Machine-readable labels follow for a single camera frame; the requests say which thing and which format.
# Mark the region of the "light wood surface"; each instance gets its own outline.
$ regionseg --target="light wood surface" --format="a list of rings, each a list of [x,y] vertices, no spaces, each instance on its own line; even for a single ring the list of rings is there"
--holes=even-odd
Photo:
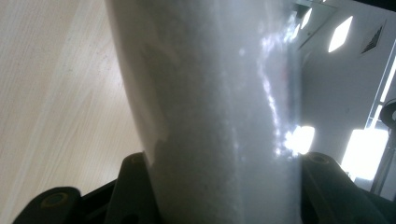
[[[0,223],[37,194],[82,194],[141,149],[103,0],[0,1]]]

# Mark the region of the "bright window light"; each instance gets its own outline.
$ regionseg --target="bright window light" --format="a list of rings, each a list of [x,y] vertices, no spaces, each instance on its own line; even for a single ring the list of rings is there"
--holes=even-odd
[[[297,127],[292,136],[287,141],[287,147],[295,152],[305,154],[311,148],[312,141],[314,140],[315,128],[304,126]]]
[[[340,48],[347,40],[347,33],[349,31],[350,23],[352,23],[353,17],[349,17],[341,23],[334,30],[334,34],[332,35],[332,41],[330,42],[329,52],[334,51],[335,49]]]
[[[341,167],[352,176],[373,180],[387,141],[387,131],[354,130],[350,136]]]
[[[378,122],[379,114],[381,114],[381,110],[382,110],[382,105],[379,105],[379,106],[376,108],[376,111],[375,111],[373,120],[372,120],[372,122],[371,122],[371,124],[370,124],[370,128],[371,128],[371,129],[374,129],[374,128],[375,128],[375,125],[376,125],[376,123]]]
[[[308,24],[309,18],[311,17],[311,12],[312,12],[312,8],[309,8],[309,10],[305,13],[303,22],[301,24],[301,29],[304,29],[304,27]]]
[[[298,31],[300,30],[300,24],[297,25],[297,27],[294,29],[293,35],[291,36],[291,39],[294,39],[297,37]]]
[[[388,79],[387,79],[387,83],[385,84],[384,91],[382,92],[381,99],[380,99],[381,102],[384,102],[385,98],[388,95],[390,84],[392,83],[393,77],[395,76],[395,71],[396,71],[396,57],[393,60],[393,65],[392,65],[392,68],[390,69],[390,73],[389,73],[389,76],[388,76]]]

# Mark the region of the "wooden floor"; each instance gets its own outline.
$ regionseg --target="wooden floor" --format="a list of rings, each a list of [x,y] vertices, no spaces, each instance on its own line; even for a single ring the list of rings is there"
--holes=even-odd
[[[139,151],[104,0],[0,1],[0,223],[37,194],[85,194]]]

